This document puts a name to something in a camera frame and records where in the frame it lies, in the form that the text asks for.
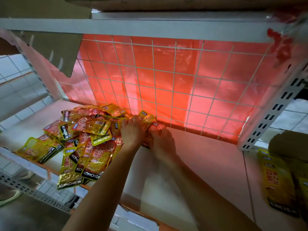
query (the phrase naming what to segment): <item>hand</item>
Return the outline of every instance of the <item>hand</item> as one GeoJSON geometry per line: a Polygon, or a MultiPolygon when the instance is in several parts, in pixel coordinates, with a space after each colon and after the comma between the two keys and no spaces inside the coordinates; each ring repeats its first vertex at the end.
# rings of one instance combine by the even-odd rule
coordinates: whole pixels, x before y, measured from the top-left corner
{"type": "Polygon", "coordinates": [[[148,145],[156,158],[167,166],[176,165],[179,157],[176,154],[175,141],[172,133],[163,128],[161,132],[150,132],[153,139],[147,139],[148,145]]]}
{"type": "Polygon", "coordinates": [[[145,137],[145,132],[142,129],[137,115],[134,115],[128,121],[125,120],[122,122],[121,133],[124,146],[133,149],[139,148],[145,137]]]}

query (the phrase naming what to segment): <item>person's left hand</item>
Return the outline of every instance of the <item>person's left hand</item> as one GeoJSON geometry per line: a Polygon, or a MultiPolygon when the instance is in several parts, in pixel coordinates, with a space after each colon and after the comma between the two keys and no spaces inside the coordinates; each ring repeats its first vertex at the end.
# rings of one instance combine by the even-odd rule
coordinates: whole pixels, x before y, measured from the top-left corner
{"type": "Polygon", "coordinates": [[[121,133],[124,145],[131,148],[139,148],[145,137],[137,115],[134,115],[129,121],[122,122],[121,133]]]}

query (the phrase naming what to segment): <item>person's right hand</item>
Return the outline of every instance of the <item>person's right hand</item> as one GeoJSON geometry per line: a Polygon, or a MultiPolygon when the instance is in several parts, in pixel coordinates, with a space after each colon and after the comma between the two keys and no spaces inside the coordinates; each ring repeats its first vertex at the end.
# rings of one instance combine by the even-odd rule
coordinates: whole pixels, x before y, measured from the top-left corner
{"type": "Polygon", "coordinates": [[[148,145],[156,158],[168,166],[174,166],[178,156],[176,154],[175,141],[172,133],[166,128],[163,128],[161,132],[150,131],[149,133],[153,139],[148,141],[148,145]]]}

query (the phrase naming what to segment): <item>red plastic sheet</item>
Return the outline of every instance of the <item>red plastic sheet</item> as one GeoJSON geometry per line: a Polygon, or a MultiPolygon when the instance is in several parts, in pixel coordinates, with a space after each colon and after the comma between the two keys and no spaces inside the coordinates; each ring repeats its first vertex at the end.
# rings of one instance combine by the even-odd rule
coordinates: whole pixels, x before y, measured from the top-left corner
{"type": "Polygon", "coordinates": [[[71,78],[52,70],[78,103],[144,109],[170,127],[237,143],[276,85],[271,44],[84,35],[71,78]]]}

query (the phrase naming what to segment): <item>forearm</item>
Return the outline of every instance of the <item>forearm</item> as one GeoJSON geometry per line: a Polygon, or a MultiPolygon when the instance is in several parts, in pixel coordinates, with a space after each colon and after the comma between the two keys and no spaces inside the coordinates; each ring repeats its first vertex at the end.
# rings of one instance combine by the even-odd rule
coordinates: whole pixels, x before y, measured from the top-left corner
{"type": "Polygon", "coordinates": [[[260,230],[244,213],[223,198],[180,159],[169,165],[171,175],[193,213],[199,230],[260,230]]]}
{"type": "Polygon", "coordinates": [[[139,148],[125,145],[81,201],[63,231],[108,230],[139,148]]]}

